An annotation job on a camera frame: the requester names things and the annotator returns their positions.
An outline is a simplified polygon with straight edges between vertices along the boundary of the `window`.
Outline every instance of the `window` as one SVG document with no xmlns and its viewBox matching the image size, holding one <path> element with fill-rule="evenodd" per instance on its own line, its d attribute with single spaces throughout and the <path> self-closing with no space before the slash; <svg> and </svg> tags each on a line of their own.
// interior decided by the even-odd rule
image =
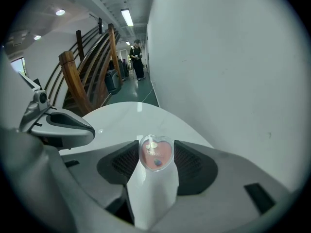
<svg viewBox="0 0 311 233">
<path fill-rule="evenodd" d="M 12 61 L 11 66 L 13 67 L 15 72 L 19 72 L 19 73 L 27 76 L 24 58 L 20 58 L 20 59 L 17 59 L 15 61 Z"/>
</svg>

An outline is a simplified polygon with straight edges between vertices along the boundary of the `green floor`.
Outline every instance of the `green floor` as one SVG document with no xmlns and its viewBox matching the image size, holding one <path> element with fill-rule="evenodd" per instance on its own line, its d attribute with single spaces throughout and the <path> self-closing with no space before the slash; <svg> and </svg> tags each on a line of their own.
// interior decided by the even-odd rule
<svg viewBox="0 0 311 233">
<path fill-rule="evenodd" d="M 112 95 L 107 105 L 119 102 L 143 101 L 144 103 L 159 107 L 156 101 L 156 95 L 152 89 L 149 74 L 146 70 L 145 77 L 146 79 L 138 81 L 135 73 L 131 70 L 130 76 L 123 82 L 121 90 L 117 94 Z"/>
</svg>

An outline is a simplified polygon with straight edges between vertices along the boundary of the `fluorescent light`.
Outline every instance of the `fluorescent light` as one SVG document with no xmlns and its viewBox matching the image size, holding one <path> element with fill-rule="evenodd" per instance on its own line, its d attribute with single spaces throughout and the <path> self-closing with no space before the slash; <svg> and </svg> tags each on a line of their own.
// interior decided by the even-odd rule
<svg viewBox="0 0 311 233">
<path fill-rule="evenodd" d="M 131 18 L 129 9 L 123 9 L 123 10 L 121 10 L 121 13 L 122 13 L 122 16 L 124 17 L 124 20 L 126 21 L 126 24 L 128 26 L 133 26 L 134 24 L 132 22 L 132 18 Z"/>
<path fill-rule="evenodd" d="M 56 12 L 58 16 L 62 16 L 65 13 L 65 10 L 59 10 Z"/>
</svg>

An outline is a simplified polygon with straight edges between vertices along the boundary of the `wooden newel post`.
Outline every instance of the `wooden newel post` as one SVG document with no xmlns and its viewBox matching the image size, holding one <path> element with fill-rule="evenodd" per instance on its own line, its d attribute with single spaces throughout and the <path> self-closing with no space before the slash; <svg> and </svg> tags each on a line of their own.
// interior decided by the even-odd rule
<svg viewBox="0 0 311 233">
<path fill-rule="evenodd" d="M 115 40 L 115 30 L 113 27 L 113 24 L 108 24 L 108 32 L 109 32 L 109 41 L 110 41 L 110 49 L 111 49 L 111 56 L 112 56 L 112 62 L 115 70 L 118 72 L 119 80 L 121 85 L 123 84 L 122 76 L 120 72 L 120 67 L 118 63 L 117 53 L 116 53 L 116 40 Z"/>
<path fill-rule="evenodd" d="M 77 46 L 78 46 L 79 57 L 80 57 L 80 61 L 82 62 L 84 59 L 84 52 L 83 52 L 83 45 L 82 45 L 81 30 L 76 31 L 76 36 L 77 36 Z"/>
<path fill-rule="evenodd" d="M 68 89 L 83 114 L 93 111 L 86 92 L 82 86 L 79 73 L 74 62 L 72 51 L 65 51 L 58 56 Z"/>
</svg>

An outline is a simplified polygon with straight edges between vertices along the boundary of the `black vent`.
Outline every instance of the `black vent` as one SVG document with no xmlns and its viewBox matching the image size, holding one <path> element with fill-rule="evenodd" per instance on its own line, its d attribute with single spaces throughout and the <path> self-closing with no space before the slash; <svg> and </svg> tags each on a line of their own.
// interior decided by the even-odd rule
<svg viewBox="0 0 311 233">
<path fill-rule="evenodd" d="M 98 173 L 111 184 L 126 185 L 139 161 L 139 141 L 133 141 L 97 163 Z"/>
<path fill-rule="evenodd" d="M 174 162 L 178 170 L 179 196 L 202 193 L 217 177 L 218 167 L 212 158 L 180 141 L 174 142 Z"/>
</svg>

